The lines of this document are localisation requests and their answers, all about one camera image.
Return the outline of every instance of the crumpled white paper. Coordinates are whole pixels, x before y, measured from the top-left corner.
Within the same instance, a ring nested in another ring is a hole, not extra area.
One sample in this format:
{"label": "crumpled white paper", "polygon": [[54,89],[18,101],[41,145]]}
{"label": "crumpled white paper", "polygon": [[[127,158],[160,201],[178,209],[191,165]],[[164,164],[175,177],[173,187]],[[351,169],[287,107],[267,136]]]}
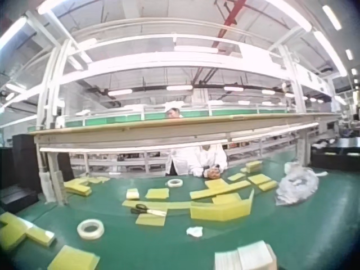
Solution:
{"label": "crumpled white paper", "polygon": [[187,235],[191,235],[193,237],[201,237],[203,236],[203,228],[202,227],[190,227],[186,230]]}

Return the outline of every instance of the workbench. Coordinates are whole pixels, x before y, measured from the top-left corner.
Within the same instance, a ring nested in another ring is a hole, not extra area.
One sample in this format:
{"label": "workbench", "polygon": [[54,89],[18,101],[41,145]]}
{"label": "workbench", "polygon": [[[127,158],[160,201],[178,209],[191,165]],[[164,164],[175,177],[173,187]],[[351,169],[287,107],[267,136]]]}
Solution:
{"label": "workbench", "polygon": [[[262,173],[280,181],[284,163],[294,157],[294,152],[275,155],[264,161]],[[225,171],[222,178],[241,167]],[[170,189],[167,201],[190,201],[190,191],[206,188],[201,178],[179,178],[184,185]],[[54,232],[56,240],[48,249],[25,240],[12,252],[14,260],[21,269],[46,269],[60,249],[70,245],[100,256],[97,269],[211,270],[215,252],[264,240],[282,268],[318,270],[341,263],[359,235],[359,174],[330,172],[309,200],[295,206],[275,206],[275,190],[262,193],[252,185],[239,190],[245,199],[255,189],[251,214],[230,222],[192,220],[186,209],[169,210],[164,227],[135,224],[137,215],[122,206],[127,189],[138,188],[146,200],[149,188],[165,187],[168,179],[111,179],[91,185],[89,197],[70,195],[68,206],[39,202],[23,210],[20,217]],[[77,225],[89,218],[105,226],[98,240],[85,241],[77,234]],[[193,226],[204,227],[202,238],[186,235]]]}

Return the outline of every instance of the white lab coat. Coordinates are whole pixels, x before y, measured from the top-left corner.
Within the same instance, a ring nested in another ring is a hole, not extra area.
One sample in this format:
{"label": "white lab coat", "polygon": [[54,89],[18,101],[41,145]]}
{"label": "white lab coat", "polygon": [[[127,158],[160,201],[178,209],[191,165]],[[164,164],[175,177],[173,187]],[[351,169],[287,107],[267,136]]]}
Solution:
{"label": "white lab coat", "polygon": [[205,166],[219,165],[220,173],[227,169],[227,157],[221,144],[211,145],[208,151],[201,146],[194,147],[193,155],[188,158],[189,171],[194,176],[203,176]]}
{"label": "white lab coat", "polygon": [[186,176],[189,174],[188,157],[193,156],[195,152],[194,147],[184,147],[171,149],[168,160],[165,164],[165,172],[170,173],[171,162],[174,163],[174,167],[178,176]]}

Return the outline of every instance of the plastic bag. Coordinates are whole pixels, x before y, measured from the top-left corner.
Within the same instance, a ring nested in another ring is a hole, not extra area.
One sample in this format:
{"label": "plastic bag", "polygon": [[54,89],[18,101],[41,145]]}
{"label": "plastic bag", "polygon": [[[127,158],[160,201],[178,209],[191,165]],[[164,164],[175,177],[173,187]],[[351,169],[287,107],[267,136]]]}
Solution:
{"label": "plastic bag", "polygon": [[292,205],[305,201],[313,195],[319,186],[319,178],[310,168],[304,168],[298,163],[285,164],[287,174],[276,190],[276,205]]}

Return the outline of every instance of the green conveyor belt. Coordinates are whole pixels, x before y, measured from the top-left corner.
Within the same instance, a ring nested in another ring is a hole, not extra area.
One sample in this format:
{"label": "green conveyor belt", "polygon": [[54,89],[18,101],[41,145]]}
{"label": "green conveyor belt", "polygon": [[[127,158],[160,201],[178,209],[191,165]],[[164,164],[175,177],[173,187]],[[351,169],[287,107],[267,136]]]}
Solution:
{"label": "green conveyor belt", "polygon": [[[279,181],[284,162],[293,157],[291,152],[266,160],[262,173]],[[222,178],[238,171],[232,168]],[[200,178],[180,178],[184,186],[170,189],[167,201],[187,201],[190,191],[206,188]],[[196,221],[190,219],[188,210],[170,210],[164,227],[136,225],[137,217],[122,206],[127,189],[137,187],[145,199],[149,188],[164,187],[168,179],[112,179],[91,185],[89,197],[71,195],[69,206],[39,202],[23,210],[19,216],[54,232],[56,240],[49,249],[25,240],[12,252],[14,260],[23,269],[46,269],[60,249],[69,245],[100,256],[97,269],[211,270],[215,252],[264,240],[281,267],[319,270],[340,263],[359,233],[358,174],[331,172],[321,178],[314,196],[290,207],[275,206],[274,190],[261,193],[255,188],[251,215],[231,222]],[[252,188],[241,190],[240,196],[247,198]],[[77,234],[77,225],[89,218],[104,223],[105,233],[99,240],[84,241]],[[194,240],[186,235],[192,226],[204,227],[202,238]]]}

